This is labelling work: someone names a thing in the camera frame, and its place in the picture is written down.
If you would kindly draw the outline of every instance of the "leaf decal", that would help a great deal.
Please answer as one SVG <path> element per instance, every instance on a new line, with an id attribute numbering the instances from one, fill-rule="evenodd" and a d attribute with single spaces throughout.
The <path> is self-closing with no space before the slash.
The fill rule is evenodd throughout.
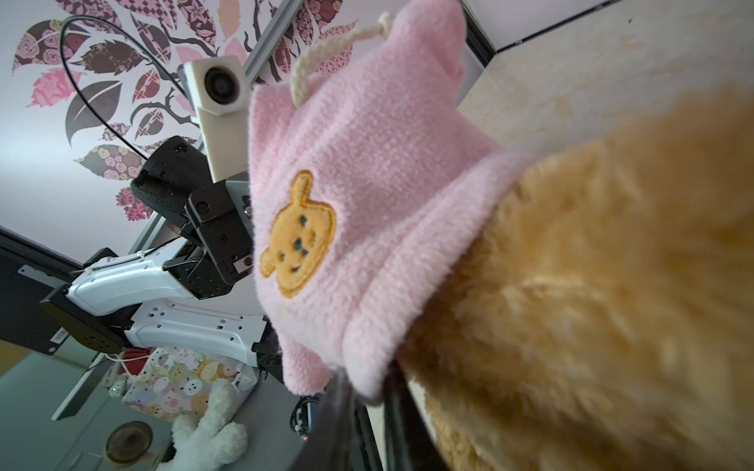
<path id="1" fill-rule="evenodd" d="M 152 69 L 142 75 L 136 83 L 136 90 L 133 92 L 133 99 L 131 102 L 135 102 L 138 99 L 152 98 L 159 90 L 160 75 L 156 70 Z"/>
<path id="2" fill-rule="evenodd" d="M 142 221 L 152 215 L 153 210 L 146 206 L 139 198 L 133 196 L 130 188 L 122 188 L 115 195 L 115 204 L 123 208 L 126 219 L 129 221 Z"/>
<path id="3" fill-rule="evenodd" d="M 120 74 L 128 72 L 144 60 L 144 56 L 136 52 L 128 44 L 121 41 L 105 41 L 95 44 L 78 62 L 73 64 L 84 66 L 97 74 Z"/>
<path id="4" fill-rule="evenodd" d="M 314 37 L 314 27 L 311 25 L 311 16 L 309 16 L 309 12 L 306 8 L 299 9 L 299 12 L 296 13 L 296 19 L 293 22 L 296 24 L 296 29 L 298 29 L 304 44 L 309 46 Z"/>
<path id="5" fill-rule="evenodd" d="M 75 162 L 88 168 L 94 175 L 108 180 L 135 178 L 144 164 L 144 160 L 134 151 L 115 144 L 97 145 Z"/>
<path id="6" fill-rule="evenodd" d="M 210 46 L 215 45 L 215 21 L 199 0 L 177 0 L 178 9 L 197 36 Z"/>
<path id="7" fill-rule="evenodd" d="M 121 98 L 121 82 L 97 82 L 84 87 L 81 92 L 100 116 L 105 121 L 108 121 L 115 114 L 115 110 L 118 107 L 118 101 Z M 102 126 L 102 122 L 87 108 L 84 100 L 79 95 L 74 96 L 71 104 L 68 106 L 68 114 L 66 115 L 68 143 L 71 143 L 71 138 L 76 132 L 97 126 Z"/>
<path id="8" fill-rule="evenodd" d="M 60 45 L 62 25 L 63 22 L 60 20 L 42 21 L 23 33 L 13 58 L 13 72 L 26 64 L 60 64 L 60 53 L 57 48 Z M 73 57 L 89 36 L 80 26 L 69 26 L 66 30 L 66 43 L 63 45 L 66 59 Z"/>
<path id="9" fill-rule="evenodd" d="M 123 27 L 121 19 L 105 0 L 56 0 L 56 2 L 70 14 L 91 15 L 109 21 L 119 28 Z M 96 21 L 85 21 L 84 24 L 99 31 L 116 32 L 113 28 Z"/>
<path id="10" fill-rule="evenodd" d="M 320 31 L 335 19 L 343 3 L 340 0 L 309 0 L 309 10 L 320 27 Z"/>
<path id="11" fill-rule="evenodd" d="M 178 53 L 178 57 L 181 59 L 181 62 L 199 60 L 206 57 L 198 50 L 186 46 L 176 46 L 176 52 Z"/>
<path id="12" fill-rule="evenodd" d="M 136 130 L 136 137 L 154 136 L 162 131 L 163 123 L 164 119 L 161 110 L 156 109 L 147 113 L 139 124 L 139 128 Z"/>
<path id="13" fill-rule="evenodd" d="M 129 124 L 126 123 L 113 123 L 110 124 L 110 126 L 115 129 L 115 131 L 118 132 L 121 136 L 125 136 L 125 134 L 128 132 L 128 130 L 131 128 Z M 111 130 L 105 128 L 105 131 L 102 133 L 102 137 L 100 137 L 103 141 L 114 141 L 116 139 L 120 140 L 115 134 L 112 133 Z"/>
<path id="14" fill-rule="evenodd" d="M 126 7 L 134 13 L 154 18 L 175 30 L 178 26 L 176 19 L 178 11 L 172 0 L 115 0 L 120 6 Z"/>
<path id="15" fill-rule="evenodd" d="M 277 67 L 287 73 L 290 74 L 290 68 L 291 68 L 291 59 L 290 59 L 290 51 L 288 50 L 288 46 L 285 44 L 285 39 L 281 39 L 280 43 L 277 45 L 277 49 L 275 50 L 275 63 L 277 63 Z"/>
<path id="16" fill-rule="evenodd" d="M 220 28 L 225 38 L 233 36 L 241 24 L 241 8 L 238 6 L 238 0 L 220 0 L 217 16 L 220 18 Z"/>
<path id="17" fill-rule="evenodd" d="M 73 79 L 78 83 L 81 77 L 80 72 L 71 72 Z M 63 69 L 52 69 L 41 75 L 34 82 L 34 91 L 32 92 L 32 102 L 29 106 L 52 106 L 63 100 L 67 100 L 75 93 L 71 81 Z"/>
<path id="18" fill-rule="evenodd" d="M 157 26 L 143 23 L 133 18 L 133 24 L 136 25 L 136 30 L 139 32 L 139 37 L 146 48 L 155 55 L 163 64 L 170 63 L 170 41 L 167 36 Z"/>
<path id="19" fill-rule="evenodd" d="M 355 21 L 353 23 L 350 23 L 344 26 L 333 26 L 332 28 L 329 28 L 323 31 L 320 34 L 320 38 L 317 40 L 317 42 L 324 41 L 325 39 L 332 38 L 333 36 L 344 35 L 345 33 L 351 31 L 355 26 L 356 26 Z M 353 52 L 353 50 L 354 50 L 354 47 L 350 46 L 348 49 L 344 50 L 337 56 L 331 57 L 330 59 L 321 63 L 319 66 L 317 66 L 317 68 L 314 71 L 323 73 L 323 74 L 334 74 L 335 72 L 342 69 L 343 67 L 346 67 L 350 63 L 351 52 Z"/>
<path id="20" fill-rule="evenodd" d="M 249 56 L 249 53 L 246 52 L 246 49 L 244 49 L 244 46 L 241 45 L 241 42 L 238 41 L 236 38 L 233 38 L 227 46 L 225 46 L 225 52 L 222 53 L 223 56 L 236 56 L 238 58 L 238 62 L 243 65 L 246 62 L 246 58 Z"/>
<path id="21" fill-rule="evenodd" d="M 196 111 L 194 111 L 194 107 L 191 106 L 191 103 L 189 102 L 188 98 L 186 98 L 183 95 L 178 95 L 176 96 L 176 101 L 178 102 L 179 105 L 181 105 L 181 108 L 183 108 L 191 116 L 196 115 Z"/>
<path id="22" fill-rule="evenodd" d="M 155 151 L 156 151 L 156 150 L 157 150 L 157 149 L 158 149 L 158 148 L 159 148 L 159 147 L 160 147 L 161 145 L 163 145 L 163 144 L 165 143 L 165 141 L 167 141 L 168 139 L 170 139 L 170 138 L 169 138 L 169 137 L 166 137 L 165 139 L 159 140 L 159 141 L 155 142 L 154 144 L 149 144 L 149 145 L 140 145 L 139 147 L 140 147 L 140 148 L 141 148 L 141 149 L 142 149 L 142 150 L 143 150 L 143 151 L 144 151 L 144 152 L 145 152 L 146 154 L 148 154 L 148 155 L 152 155 L 152 154 L 154 154 L 154 153 L 155 153 Z M 190 137 L 184 137 L 184 138 L 183 138 L 183 140 L 184 140 L 184 141 L 186 141 L 186 144 L 189 144 L 189 145 L 194 145 L 194 144 L 196 143 L 196 139 L 192 139 L 192 138 L 190 138 Z"/>

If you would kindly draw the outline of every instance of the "pink plush hat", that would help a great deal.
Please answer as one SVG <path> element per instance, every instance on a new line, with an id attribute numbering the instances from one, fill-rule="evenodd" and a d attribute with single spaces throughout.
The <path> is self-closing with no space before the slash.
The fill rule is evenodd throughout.
<path id="1" fill-rule="evenodd" d="M 386 39 L 368 56 L 309 82 L 375 34 Z M 425 302 L 531 164 L 455 110 L 465 36 L 457 0 L 413 0 L 391 28 L 383 17 L 315 46 L 291 85 L 253 94 L 254 272 L 294 393 L 345 367 L 377 397 Z"/>

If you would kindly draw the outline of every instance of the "camera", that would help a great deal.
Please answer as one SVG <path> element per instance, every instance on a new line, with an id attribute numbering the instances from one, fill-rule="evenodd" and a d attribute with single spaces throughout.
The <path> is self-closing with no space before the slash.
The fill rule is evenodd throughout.
<path id="1" fill-rule="evenodd" d="M 251 83 L 235 56 L 192 60 L 178 68 L 204 138 L 213 182 L 247 170 Z"/>

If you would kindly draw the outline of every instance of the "white cabinet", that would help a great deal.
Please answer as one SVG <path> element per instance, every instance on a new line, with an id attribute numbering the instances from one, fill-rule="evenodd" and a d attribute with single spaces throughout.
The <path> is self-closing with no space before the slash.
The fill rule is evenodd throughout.
<path id="1" fill-rule="evenodd" d="M 463 0 L 496 50 L 605 0 Z"/>

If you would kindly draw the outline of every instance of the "camera lens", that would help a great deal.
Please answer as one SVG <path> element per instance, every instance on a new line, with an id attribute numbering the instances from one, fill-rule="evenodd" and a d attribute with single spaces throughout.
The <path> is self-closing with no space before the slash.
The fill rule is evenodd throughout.
<path id="1" fill-rule="evenodd" d="M 204 87 L 210 98 L 220 105 L 233 103 L 238 96 L 238 86 L 230 72 L 213 67 L 204 76 Z"/>

